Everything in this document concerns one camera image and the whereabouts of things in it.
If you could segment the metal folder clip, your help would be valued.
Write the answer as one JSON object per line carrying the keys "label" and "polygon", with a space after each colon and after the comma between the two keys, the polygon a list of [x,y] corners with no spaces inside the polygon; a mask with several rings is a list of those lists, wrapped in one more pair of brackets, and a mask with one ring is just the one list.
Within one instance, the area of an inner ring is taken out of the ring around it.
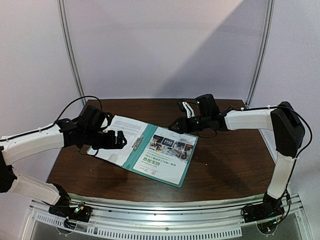
{"label": "metal folder clip", "polygon": [[140,137],[138,137],[138,138],[135,140],[135,142],[134,142],[133,145],[132,145],[132,148],[133,148],[134,151],[136,151],[136,150],[139,148],[139,146],[140,146],[143,138],[144,138],[144,136],[141,135]]}

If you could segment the teal file folder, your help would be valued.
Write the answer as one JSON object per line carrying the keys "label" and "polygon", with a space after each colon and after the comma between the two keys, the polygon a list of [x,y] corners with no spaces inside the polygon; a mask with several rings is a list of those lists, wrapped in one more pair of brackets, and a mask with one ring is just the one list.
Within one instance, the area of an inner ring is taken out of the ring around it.
{"label": "teal file folder", "polygon": [[127,171],[181,188],[198,142],[191,134],[179,134],[166,128],[148,124],[137,137],[126,137],[123,149],[90,147],[87,154],[105,160]]}

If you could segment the colourful printed brochure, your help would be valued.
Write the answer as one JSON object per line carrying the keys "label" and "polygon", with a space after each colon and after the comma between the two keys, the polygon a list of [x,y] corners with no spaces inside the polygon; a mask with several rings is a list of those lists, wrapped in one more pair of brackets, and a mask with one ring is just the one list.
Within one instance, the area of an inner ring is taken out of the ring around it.
{"label": "colourful printed brochure", "polygon": [[130,169],[144,177],[181,188],[197,142],[197,136],[158,127]]}

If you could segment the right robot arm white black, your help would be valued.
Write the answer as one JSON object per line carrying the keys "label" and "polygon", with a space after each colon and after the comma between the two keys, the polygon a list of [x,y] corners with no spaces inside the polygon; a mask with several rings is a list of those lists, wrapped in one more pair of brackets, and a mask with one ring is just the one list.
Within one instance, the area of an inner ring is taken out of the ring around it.
{"label": "right robot arm white black", "polygon": [[304,124],[287,101],[276,106],[252,109],[229,108],[220,111],[211,93],[198,96],[195,103],[199,115],[195,115],[186,101],[179,101],[181,112],[186,115],[177,118],[169,130],[179,134],[211,129],[214,132],[235,130],[269,130],[273,132],[276,146],[276,164],[262,203],[248,204],[241,210],[246,222],[263,220],[284,214],[282,197],[287,191],[293,169],[305,136]]}

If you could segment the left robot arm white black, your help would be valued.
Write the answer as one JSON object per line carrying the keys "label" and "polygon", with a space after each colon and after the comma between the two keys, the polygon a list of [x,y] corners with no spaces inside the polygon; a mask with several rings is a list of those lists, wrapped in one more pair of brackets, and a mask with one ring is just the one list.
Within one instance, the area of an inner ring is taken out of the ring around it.
{"label": "left robot arm white black", "polygon": [[0,191],[18,193],[49,205],[49,212],[60,217],[90,215],[91,208],[74,206],[68,193],[58,184],[45,183],[13,169],[13,163],[53,149],[85,145],[94,150],[122,149],[127,140],[122,131],[108,130],[113,115],[89,105],[74,119],[58,118],[45,127],[0,139]]}

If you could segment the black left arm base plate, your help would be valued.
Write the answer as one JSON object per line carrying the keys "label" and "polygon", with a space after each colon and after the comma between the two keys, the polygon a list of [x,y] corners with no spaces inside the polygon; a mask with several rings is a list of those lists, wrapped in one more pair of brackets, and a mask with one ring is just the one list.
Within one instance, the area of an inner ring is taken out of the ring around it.
{"label": "black left arm base plate", "polygon": [[93,208],[86,205],[84,202],[71,206],[69,199],[61,198],[54,205],[49,207],[48,212],[69,220],[88,223],[92,215]]}

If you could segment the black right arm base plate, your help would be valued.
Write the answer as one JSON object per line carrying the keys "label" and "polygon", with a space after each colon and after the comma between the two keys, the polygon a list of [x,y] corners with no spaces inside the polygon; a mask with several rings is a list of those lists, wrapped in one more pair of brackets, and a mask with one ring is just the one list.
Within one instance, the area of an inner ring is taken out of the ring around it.
{"label": "black right arm base plate", "polygon": [[289,214],[291,206],[289,205],[287,211],[280,200],[263,200],[259,204],[245,205],[240,214],[245,223],[256,222],[260,220],[267,220],[272,226],[280,224]]}

